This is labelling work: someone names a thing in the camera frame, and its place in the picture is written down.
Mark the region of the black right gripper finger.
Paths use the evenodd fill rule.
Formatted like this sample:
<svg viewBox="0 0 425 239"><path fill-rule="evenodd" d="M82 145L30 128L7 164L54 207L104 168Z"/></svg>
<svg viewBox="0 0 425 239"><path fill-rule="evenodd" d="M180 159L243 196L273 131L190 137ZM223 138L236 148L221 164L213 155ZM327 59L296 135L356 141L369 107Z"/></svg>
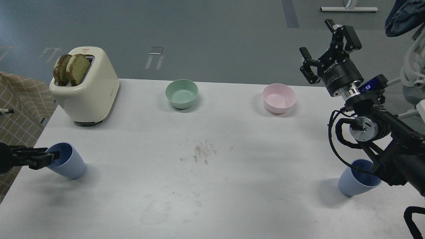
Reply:
<svg viewBox="0 0 425 239"><path fill-rule="evenodd" d="M326 19L325 24L332 33L331 43L325 58L350 58L350 54L362 48L362 44L352 26L338 25Z"/></svg>
<svg viewBox="0 0 425 239"><path fill-rule="evenodd" d="M321 77L315 74L311 67L316 67L319 69L320 67L323 67L323 64L319 60L312 59L306 47L300 47L299 51L303 57L302 66L299 69L300 72L306 78L308 83L318 84L321 80Z"/></svg>

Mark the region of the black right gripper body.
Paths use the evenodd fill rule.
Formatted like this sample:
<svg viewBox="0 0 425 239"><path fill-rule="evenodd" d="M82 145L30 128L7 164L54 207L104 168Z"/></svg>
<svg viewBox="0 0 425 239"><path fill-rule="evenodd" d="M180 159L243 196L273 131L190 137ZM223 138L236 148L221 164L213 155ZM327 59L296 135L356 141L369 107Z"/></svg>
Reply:
<svg viewBox="0 0 425 239"><path fill-rule="evenodd" d="M346 55L344 58L332 58L320 60L317 75L322 79L330 96L335 97L340 89L354 84L360 86L363 77L355 64Z"/></svg>

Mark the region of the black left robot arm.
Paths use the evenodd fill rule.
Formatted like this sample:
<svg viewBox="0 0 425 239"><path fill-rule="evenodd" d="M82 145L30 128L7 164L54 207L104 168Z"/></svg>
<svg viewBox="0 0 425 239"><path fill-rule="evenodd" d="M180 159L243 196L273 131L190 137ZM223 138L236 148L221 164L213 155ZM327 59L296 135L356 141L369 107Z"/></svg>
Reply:
<svg viewBox="0 0 425 239"><path fill-rule="evenodd" d="M48 148L33 148L25 145L0 144L1 175L8 173L13 167L28 166L39 170L60 158L59 151L48 152Z"/></svg>

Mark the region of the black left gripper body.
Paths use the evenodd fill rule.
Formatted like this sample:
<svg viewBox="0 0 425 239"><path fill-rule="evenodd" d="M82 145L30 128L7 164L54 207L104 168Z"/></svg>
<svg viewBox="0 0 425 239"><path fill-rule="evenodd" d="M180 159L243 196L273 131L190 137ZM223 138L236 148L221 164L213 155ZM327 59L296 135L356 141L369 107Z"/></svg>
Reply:
<svg viewBox="0 0 425 239"><path fill-rule="evenodd" d="M12 166L36 166L37 163L32 159L37 150L33 147L24 145L11 145L12 150Z"/></svg>

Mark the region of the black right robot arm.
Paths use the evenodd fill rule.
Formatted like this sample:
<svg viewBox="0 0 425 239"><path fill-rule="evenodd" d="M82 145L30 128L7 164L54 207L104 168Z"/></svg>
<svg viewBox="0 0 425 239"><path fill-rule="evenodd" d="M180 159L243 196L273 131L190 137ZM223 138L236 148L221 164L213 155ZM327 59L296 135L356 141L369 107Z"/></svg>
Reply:
<svg viewBox="0 0 425 239"><path fill-rule="evenodd" d="M424 196L424 135L413 130L398 115L384 108L383 75L363 82L349 55L361 49L352 26L326 19L331 42L318 59L301 47L300 71L310 84L323 82L319 94L303 99L309 121L306 132L318 135L320 146L312 155L334 153L345 171L338 190L321 192L333 208L319 214L325 218L326 238L401 239L408 231L423 239L424 207L408 206L406 190L388 194L390 186L410 184Z"/></svg>

